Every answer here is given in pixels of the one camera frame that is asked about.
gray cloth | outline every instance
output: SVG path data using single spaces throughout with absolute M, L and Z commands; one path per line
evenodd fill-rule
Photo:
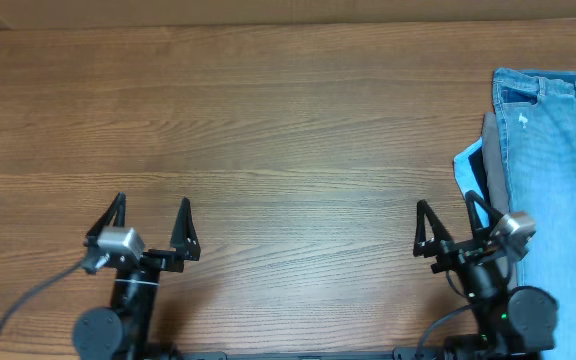
M 484 116 L 481 139 L 481 151 L 484 157 L 484 169 L 486 170 L 490 204 L 502 214 L 506 214 L 509 211 L 508 191 L 506 190 L 504 167 L 501 163 L 497 117 L 494 113 L 488 112 Z

blue denim jeans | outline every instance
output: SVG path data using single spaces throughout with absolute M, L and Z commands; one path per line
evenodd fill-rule
M 559 302 L 544 359 L 576 359 L 576 73 L 498 69 L 493 103 L 510 210 L 537 220 L 518 282 Z

jeans waistband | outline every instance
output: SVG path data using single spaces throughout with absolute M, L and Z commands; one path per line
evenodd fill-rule
M 499 68 L 495 71 L 493 82 L 539 95 L 576 96 L 576 72 L 517 71 Z

wooden tabletop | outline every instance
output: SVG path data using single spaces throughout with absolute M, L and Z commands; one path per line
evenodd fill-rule
M 165 249 L 190 198 L 201 260 L 163 274 L 153 341 L 388 350 L 464 300 L 413 258 L 415 203 L 469 235 L 452 159 L 497 67 L 576 70 L 576 20 L 0 32 L 0 316 L 73 264 L 118 191 Z M 0 359 L 75 359 L 114 271 L 9 322 Z M 470 315 L 431 343 L 474 331 Z

belt loop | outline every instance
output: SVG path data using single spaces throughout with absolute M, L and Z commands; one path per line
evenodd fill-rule
M 546 95 L 546 81 L 545 78 L 539 76 L 537 78 L 537 80 L 539 80 L 539 96 L 545 96 Z

